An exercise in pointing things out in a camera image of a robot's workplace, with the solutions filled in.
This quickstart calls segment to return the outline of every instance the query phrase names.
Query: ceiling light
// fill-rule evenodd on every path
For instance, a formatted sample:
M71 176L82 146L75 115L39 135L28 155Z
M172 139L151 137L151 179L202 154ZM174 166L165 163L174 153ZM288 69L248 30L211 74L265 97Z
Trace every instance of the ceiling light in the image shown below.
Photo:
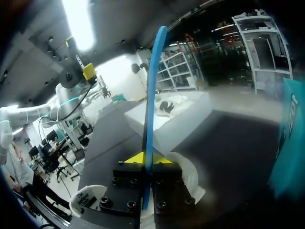
M221 30L221 29L224 29L224 28L227 28L227 27L231 27L231 26L234 26L234 25L235 25L235 24L226 25L226 26L223 26L223 27L220 27L220 28L214 29L214 30L212 30L211 32L214 32L214 31L217 31L217 30Z
M62 0L72 36L77 48L81 51L90 49L94 45L93 29L89 17L89 1Z
M13 132L13 135L15 135L15 134L21 132L22 130L23 130L23 127L19 128L18 130L15 130L15 131Z

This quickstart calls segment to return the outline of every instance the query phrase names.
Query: ceiling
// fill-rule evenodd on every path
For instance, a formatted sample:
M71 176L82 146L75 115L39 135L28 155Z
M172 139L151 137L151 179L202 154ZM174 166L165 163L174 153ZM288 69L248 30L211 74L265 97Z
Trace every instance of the ceiling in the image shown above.
M149 45L161 25L171 25L207 0L91 1L96 44L86 55L98 65ZM50 36L55 58L47 52ZM64 43L70 36L61 0L33 1L19 18L18 29L6 46L0 65L0 106L38 105L51 98L60 72L71 64L69 59L63 60L68 55ZM1 79L5 70L8 75Z

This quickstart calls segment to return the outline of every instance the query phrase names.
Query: person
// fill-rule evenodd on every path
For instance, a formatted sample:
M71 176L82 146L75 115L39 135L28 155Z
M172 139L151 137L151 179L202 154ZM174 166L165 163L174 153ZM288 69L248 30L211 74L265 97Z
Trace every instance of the person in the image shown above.
M61 216L63 219L70 221L71 216L51 204L46 197L48 196L66 209L70 209L69 203L50 189L40 176L34 174L34 171L24 162L20 150L14 143L12 143L7 150L7 159L5 165L2 166L2 171L8 184L11 185L14 190L19 193L29 191L31 195L39 198L39 200L54 213ZM27 195L24 195L24 198L29 202Z

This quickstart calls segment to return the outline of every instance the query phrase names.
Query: black cable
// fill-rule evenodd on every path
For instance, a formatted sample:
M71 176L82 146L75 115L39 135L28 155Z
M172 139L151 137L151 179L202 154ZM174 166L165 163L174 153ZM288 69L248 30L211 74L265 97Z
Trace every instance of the black cable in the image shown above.
M69 190L68 190L68 188L67 188L67 186L66 186L66 184L65 184L65 182L63 182L63 185L66 187L66 189L67 189L67 191L68 191L68 194L69 194L69 196L70 196L70 198L71 198L71 193L69 192Z
M73 111L71 111L66 117L64 117L64 118L62 118L62 119L59 119L58 121L63 121L63 120L65 120L65 119L69 118L70 115L73 114L73 112L76 111L76 109L81 105L81 103L82 103L83 100L86 98L86 96L88 95L89 91L91 90L91 88L92 88L92 85L90 85L90 88L89 88L88 91L86 92L85 96L81 99L80 103L73 109ZM43 119L43 118L49 119L49 120L51 120L51 121L57 121L57 120L54 120L54 119L51 119L51 118L45 117L45 116L42 117L42 119Z
M71 111L66 117L62 118L62 119L59 119L58 121L63 121L65 120L66 118L69 118L71 114L73 114L74 111L76 111L76 109L81 105L81 103L83 102L83 100L86 98L86 96L88 95L89 91L91 90L92 88L92 85L90 86L90 88L88 89L88 91L86 92L85 96L81 99L80 103L73 109L73 111ZM38 122L38 132L39 132L39 137L40 137L40 140L42 141L42 137L41 137L41 133L40 133L40 123L41 123L41 120L43 118L46 118L48 120L51 120L51 121L57 121L57 120L54 120L54 119L51 119L49 117L46 117L46 116L43 116L40 118L39 122Z

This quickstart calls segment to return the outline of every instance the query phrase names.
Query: yellow triangle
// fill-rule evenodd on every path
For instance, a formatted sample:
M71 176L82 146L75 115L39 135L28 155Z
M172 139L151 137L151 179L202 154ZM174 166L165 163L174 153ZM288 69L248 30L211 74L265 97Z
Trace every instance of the yellow triangle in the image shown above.
M133 163L133 162L136 162L138 164L142 164L143 162L143 155L144 155L144 152L140 152L138 153L137 155L129 158L128 160L124 161L124 163ZM171 163L171 161L165 159L163 156L161 156L160 154L153 154L152 155L152 159L153 159L153 163L154 164L158 164L159 162L162 162L164 164L169 164Z
M162 162L163 164L170 164L172 163L171 161L165 159L163 156L160 154L153 154L152 155L153 163L158 164L159 162Z
M133 162L136 162L138 164L142 164L142 162L143 162L143 155L144 155L144 152L141 152L141 153L137 154L136 156L133 156L133 157L129 158L128 160L124 161L124 163L133 163Z

